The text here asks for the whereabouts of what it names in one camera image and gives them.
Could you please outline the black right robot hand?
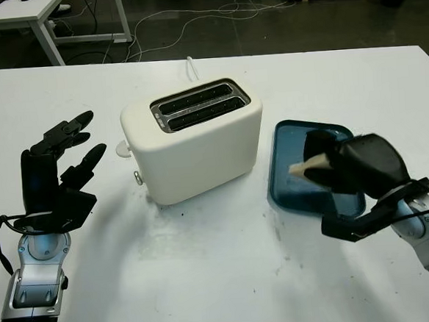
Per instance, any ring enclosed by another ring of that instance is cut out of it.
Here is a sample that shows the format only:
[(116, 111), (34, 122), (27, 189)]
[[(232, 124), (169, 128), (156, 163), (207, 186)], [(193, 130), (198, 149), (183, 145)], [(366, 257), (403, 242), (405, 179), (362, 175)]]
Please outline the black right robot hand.
[(335, 193), (362, 192), (373, 199), (411, 181), (405, 162), (390, 142), (380, 135), (358, 135), (337, 140), (335, 135), (314, 130), (306, 135), (303, 159), (324, 155), (324, 168), (304, 171), (307, 179)]

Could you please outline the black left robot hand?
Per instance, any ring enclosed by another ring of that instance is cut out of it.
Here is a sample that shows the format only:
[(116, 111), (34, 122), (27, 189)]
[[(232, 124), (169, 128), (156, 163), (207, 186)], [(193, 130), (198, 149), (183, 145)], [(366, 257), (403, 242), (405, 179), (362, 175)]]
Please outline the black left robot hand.
[(61, 121), (43, 134), (43, 139), (21, 154), (21, 184), (27, 215), (52, 212), (58, 198), (66, 190), (81, 190), (94, 176), (107, 145), (102, 143), (84, 155), (81, 163), (69, 167), (59, 176), (58, 159), (67, 149), (88, 141), (85, 127), (93, 120), (86, 111), (70, 121)]

